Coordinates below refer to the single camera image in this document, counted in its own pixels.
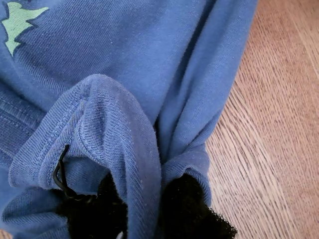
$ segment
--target wooden floor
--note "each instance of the wooden floor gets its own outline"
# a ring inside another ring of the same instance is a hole
[[[207,150],[237,239],[319,239],[319,0],[260,0]]]

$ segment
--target green print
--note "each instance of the green print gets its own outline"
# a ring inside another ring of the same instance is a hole
[[[27,10],[23,9],[21,4],[13,1],[8,2],[7,6],[9,9],[9,16],[8,19],[2,21],[2,24],[8,34],[8,40],[5,45],[13,57],[14,50],[21,44],[15,41],[16,37],[32,26],[32,24],[26,21],[37,18],[49,8],[43,7],[36,10]]]

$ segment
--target blue fabric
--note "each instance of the blue fabric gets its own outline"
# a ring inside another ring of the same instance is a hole
[[[67,182],[76,192],[96,193],[111,171],[128,204],[129,239],[158,236],[161,189],[185,172],[209,203],[204,143],[228,97],[256,1],[15,0],[16,24],[25,10],[42,13],[23,19],[29,25],[12,52],[6,42],[18,28],[4,21],[15,15],[5,0],[0,228],[15,238],[68,238],[49,191],[67,143]]]

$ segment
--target black drawstring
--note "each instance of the black drawstring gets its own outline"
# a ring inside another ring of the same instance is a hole
[[[53,172],[53,180],[55,184],[64,191],[64,194],[67,198],[73,199],[76,201],[82,201],[85,203],[91,203],[96,199],[96,195],[83,195],[83,194],[77,194],[74,192],[71,188],[68,187],[66,183],[66,177],[65,177],[65,170],[64,170],[64,164],[63,164],[63,158],[65,157],[67,151],[69,150],[70,145],[65,145],[65,148],[59,158],[58,164]],[[58,179],[58,172],[59,169],[61,169],[61,178],[62,182]]]

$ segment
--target fabric fold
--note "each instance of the fabric fold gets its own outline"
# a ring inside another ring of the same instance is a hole
[[[69,187],[96,192],[110,170],[128,204],[129,238],[152,238],[161,166],[155,132],[136,99],[103,75],[78,83],[59,98],[14,157],[10,185],[57,188],[52,173],[65,144],[71,145],[66,157]]]

